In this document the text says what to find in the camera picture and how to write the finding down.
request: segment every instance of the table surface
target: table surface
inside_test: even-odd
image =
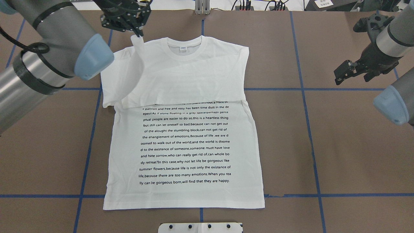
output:
[[[258,131],[266,208],[103,211],[113,108],[100,77],[74,78],[0,138],[2,232],[157,232],[160,223],[242,222],[244,232],[413,232],[414,130],[372,101],[408,71],[336,86],[333,70],[357,60],[369,39],[352,27],[369,12],[153,11],[146,41],[201,34],[250,47],[245,93]],[[129,33],[82,14],[112,51]],[[24,44],[40,36],[19,15],[0,15]],[[0,67],[19,48],[0,38]]]

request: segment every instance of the neckline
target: neckline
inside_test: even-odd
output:
[[[172,59],[179,60],[179,61],[187,61],[200,55],[200,53],[202,53],[204,48],[206,47],[206,43],[207,43],[207,38],[205,36],[199,36],[189,41],[176,41],[171,38],[165,37],[163,39],[163,50]],[[185,55],[185,56],[180,56],[178,54],[175,54],[173,51],[171,51],[170,47],[168,46],[168,45],[173,45],[173,46],[189,47],[189,46],[194,46],[198,44],[200,46],[194,53]]]

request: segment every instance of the white t-shirt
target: white t-shirt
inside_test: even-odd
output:
[[[116,110],[104,209],[264,208],[248,48],[131,41],[101,73],[103,106]]]

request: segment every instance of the black band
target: black band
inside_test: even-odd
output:
[[[70,7],[70,6],[74,6],[71,2],[61,2],[59,4],[56,4],[52,7],[50,7],[49,9],[43,11],[43,13],[41,13],[31,24],[33,26],[33,28],[36,30],[37,26],[39,26],[40,22],[42,22],[45,18],[47,18],[49,15],[51,15],[52,13],[64,8],[64,7]]]
[[[39,58],[40,58],[40,60],[42,60],[42,62],[51,70],[51,71],[53,71],[53,72],[55,72],[57,75],[60,75],[60,76],[62,76],[62,77],[64,77],[64,78],[73,78],[73,76],[69,76],[69,75],[66,75],[66,74],[64,74],[64,73],[62,73],[62,72],[60,72],[60,71],[58,71],[55,67],[53,67],[46,59],[45,59],[45,57],[43,57],[43,55],[41,54],[41,53],[38,53],[37,54],[38,56],[39,56]]]
[[[23,63],[23,54],[24,51],[20,53],[20,56],[17,56],[13,62],[13,69],[16,75],[32,90],[37,91],[43,95],[53,95],[62,89],[65,85],[61,87],[50,86],[44,81],[33,76],[32,73],[27,69]]]
[[[401,42],[401,41],[397,40],[397,38],[395,38],[395,37],[394,37],[394,35],[392,35],[392,34],[391,34],[391,29],[390,29],[390,26],[388,26],[387,31],[388,31],[388,35],[390,36],[390,38],[391,38],[393,41],[395,41],[395,43],[397,43],[397,44],[399,44],[399,45],[402,45],[402,46],[405,46],[405,47],[414,47],[414,44],[406,44],[406,43],[404,43],[404,42]]]

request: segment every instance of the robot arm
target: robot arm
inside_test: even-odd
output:
[[[375,76],[392,71],[412,47],[414,47],[414,1],[398,15],[387,17],[373,14],[354,26],[355,32],[368,32],[371,43],[353,63],[344,61],[335,71],[335,82],[362,73],[366,82]],[[374,106],[397,125],[409,123],[414,126],[414,68],[387,87],[374,99]]]
[[[150,2],[96,0],[102,8],[102,26],[142,36]],[[113,61],[101,35],[88,24],[69,0],[0,0],[0,11],[19,12],[42,36],[13,65],[0,73],[0,134],[27,112],[65,86],[74,76],[89,80]]]

